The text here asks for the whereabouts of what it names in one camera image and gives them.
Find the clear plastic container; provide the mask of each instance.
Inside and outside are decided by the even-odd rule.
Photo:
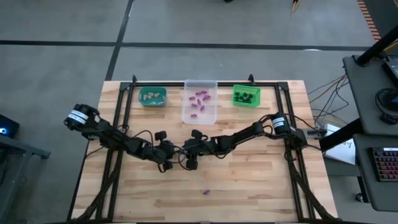
[[[205,95],[209,95],[210,99],[203,100]],[[182,121],[186,124],[215,124],[217,120],[217,98],[217,81],[186,80],[182,101]],[[192,114],[197,114],[197,117],[191,117]]]

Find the wooden tabletop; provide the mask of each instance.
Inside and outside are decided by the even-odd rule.
[[[313,124],[312,112],[303,81],[288,81],[294,113]],[[105,82],[98,109],[103,119],[112,123],[120,82]],[[183,87],[167,88],[165,108],[145,108],[138,102],[138,87],[134,88],[129,116],[132,136],[148,129],[153,133],[166,131],[168,140],[182,146],[198,129],[208,136],[233,134],[250,126],[265,114],[277,112],[275,90],[262,87],[261,104],[257,108],[233,106],[232,88],[218,88],[218,117],[214,125],[185,124],[181,120]],[[121,119],[126,104],[122,107]],[[287,111],[284,95],[284,110]],[[297,120],[298,128],[307,128]],[[144,133],[141,136],[150,139]],[[318,145],[318,141],[308,140]],[[99,148],[90,142],[88,153]],[[214,156],[198,158],[198,170],[186,171],[178,165],[161,174],[157,164],[141,161],[127,154],[123,157],[116,199],[114,221],[121,222],[294,222],[297,221],[292,185],[284,159],[283,140],[255,138],[239,145],[225,159]],[[303,150],[310,188],[321,204],[335,217],[322,153],[314,148]],[[78,217],[100,190],[106,150],[98,151],[85,160],[72,217]],[[303,193],[302,207],[307,214]],[[108,210],[109,197],[104,206]]]

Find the green basket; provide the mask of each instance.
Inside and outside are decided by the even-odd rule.
[[[232,102],[238,106],[255,108],[260,105],[261,89],[258,87],[234,85]]]
[[[139,90],[138,100],[144,106],[163,107],[167,102],[167,90],[156,86],[142,87]]]

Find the computer keyboard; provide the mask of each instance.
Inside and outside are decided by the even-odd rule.
[[[398,182],[398,148],[373,148],[375,172],[379,182]]]

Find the wheel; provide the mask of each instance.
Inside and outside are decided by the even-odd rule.
[[[355,195],[355,200],[357,200],[358,202],[364,203],[364,202],[363,202],[362,193],[356,194],[356,195]]]

